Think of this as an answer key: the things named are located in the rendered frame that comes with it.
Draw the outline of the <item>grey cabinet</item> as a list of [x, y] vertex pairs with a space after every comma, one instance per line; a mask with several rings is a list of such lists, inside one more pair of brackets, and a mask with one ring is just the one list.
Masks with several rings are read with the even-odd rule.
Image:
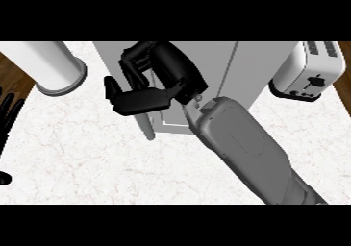
[[[93, 41], [93, 46], [123, 91], [130, 87], [119, 65], [123, 49], [136, 41]], [[170, 41], [191, 59], [206, 84], [198, 105], [225, 96], [249, 110], [298, 41]], [[148, 113], [156, 133], [191, 135], [181, 104]]]

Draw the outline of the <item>white toaster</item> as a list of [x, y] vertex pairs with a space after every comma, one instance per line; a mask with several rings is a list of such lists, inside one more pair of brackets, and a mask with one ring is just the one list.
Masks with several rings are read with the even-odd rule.
[[274, 96], [314, 102], [345, 71], [336, 41], [301, 41], [270, 82]]

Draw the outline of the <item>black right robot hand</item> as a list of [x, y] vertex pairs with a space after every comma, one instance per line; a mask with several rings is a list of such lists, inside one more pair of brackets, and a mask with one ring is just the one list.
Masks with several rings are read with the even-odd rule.
[[104, 77], [105, 99], [122, 116], [166, 110], [170, 100], [187, 105], [207, 84], [191, 59], [169, 41], [138, 41], [123, 50], [119, 65], [130, 91]]

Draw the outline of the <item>white cylindrical canister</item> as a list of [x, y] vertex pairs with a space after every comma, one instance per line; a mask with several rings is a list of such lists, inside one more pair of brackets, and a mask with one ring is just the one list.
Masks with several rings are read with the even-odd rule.
[[62, 96], [82, 85], [87, 67], [62, 41], [0, 41], [0, 53], [31, 77], [45, 95]]

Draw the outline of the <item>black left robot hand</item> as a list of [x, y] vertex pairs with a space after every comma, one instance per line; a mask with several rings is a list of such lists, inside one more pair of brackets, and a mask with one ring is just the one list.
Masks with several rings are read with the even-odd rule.
[[[0, 100], [0, 156], [5, 148], [5, 144], [9, 137], [9, 131], [13, 127], [18, 113], [24, 105], [24, 99], [18, 99], [13, 103], [15, 95], [9, 93], [5, 99]], [[12, 181], [12, 176], [0, 171], [0, 185], [8, 185]]]

